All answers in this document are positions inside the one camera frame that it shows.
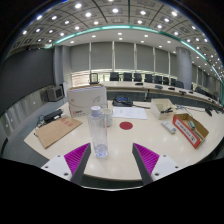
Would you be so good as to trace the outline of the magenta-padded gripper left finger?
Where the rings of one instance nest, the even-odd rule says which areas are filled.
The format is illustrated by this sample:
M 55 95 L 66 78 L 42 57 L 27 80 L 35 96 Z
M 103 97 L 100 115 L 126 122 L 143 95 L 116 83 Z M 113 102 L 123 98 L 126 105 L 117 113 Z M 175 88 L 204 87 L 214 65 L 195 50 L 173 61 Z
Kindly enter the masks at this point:
M 91 144 L 84 144 L 65 155 L 56 155 L 42 169 L 79 185 L 91 154 Z

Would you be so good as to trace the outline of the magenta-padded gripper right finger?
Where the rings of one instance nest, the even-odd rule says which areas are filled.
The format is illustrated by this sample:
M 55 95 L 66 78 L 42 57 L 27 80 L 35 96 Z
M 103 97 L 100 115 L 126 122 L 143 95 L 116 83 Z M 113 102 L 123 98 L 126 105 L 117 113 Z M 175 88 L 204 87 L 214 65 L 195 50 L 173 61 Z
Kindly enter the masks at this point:
M 181 166 L 168 155 L 159 155 L 137 143 L 133 144 L 132 153 L 144 185 L 181 170 Z

